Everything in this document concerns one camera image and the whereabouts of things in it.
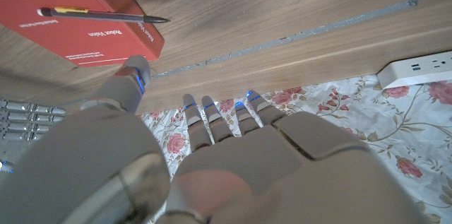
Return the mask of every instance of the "wooden surface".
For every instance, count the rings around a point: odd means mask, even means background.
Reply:
[[[205,61],[403,0],[137,0],[166,43],[153,73]],[[376,73],[396,59],[452,49],[452,0],[315,35],[155,81],[138,113],[182,106],[182,95],[216,100]],[[118,66],[78,68],[0,28],[0,96],[61,105],[89,95]],[[65,106],[76,110],[80,103]]]

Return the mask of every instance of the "silver robotic part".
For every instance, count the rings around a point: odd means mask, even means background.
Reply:
[[[119,70],[94,92],[80,109],[104,106],[134,113],[150,81],[150,67],[142,56],[132,56]]]
[[[184,159],[158,224],[426,223],[366,143],[314,114],[287,116],[253,90],[247,97],[265,126],[237,103],[243,136]],[[209,97],[203,105],[212,127],[222,118]]]
[[[235,104],[235,113],[237,114],[237,119],[239,120],[239,128],[242,132],[242,136],[246,135],[246,133],[250,131],[253,131],[254,129],[259,129],[259,125],[256,120],[249,114],[248,109],[242,102]]]
[[[191,152],[194,152],[202,147],[211,146],[212,141],[210,140],[209,133],[207,132],[206,126],[204,125],[193,96],[186,94],[182,100],[184,103],[187,126],[189,127],[188,131]]]
[[[3,222],[138,224],[160,209],[170,174],[157,141],[134,115],[149,71],[144,57],[129,58],[80,112],[36,128],[48,132],[2,184]]]
[[[204,96],[202,103],[209,123],[210,132],[212,132],[213,141],[218,143],[226,138],[234,136],[226,121],[223,119],[217,107],[213,103],[213,100],[209,96]]]

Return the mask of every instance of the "black pen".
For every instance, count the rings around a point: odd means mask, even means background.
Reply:
[[[87,8],[39,8],[37,10],[40,16],[57,16],[66,18],[82,18],[92,20],[111,20],[127,23],[166,23],[170,20],[157,16],[140,16],[123,13],[89,11]]]

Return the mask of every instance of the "floral bedsheet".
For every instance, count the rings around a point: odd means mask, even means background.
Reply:
[[[451,82],[382,90],[376,76],[363,76],[261,95],[288,114],[314,113],[368,143],[431,223],[452,223]],[[256,117],[245,93],[216,103],[236,136],[240,132],[233,107],[239,101]],[[190,154],[183,109],[141,118],[162,147],[173,176]]]

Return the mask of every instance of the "power outlet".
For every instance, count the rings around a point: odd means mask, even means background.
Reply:
[[[377,74],[382,88],[452,79],[452,51],[391,62]]]

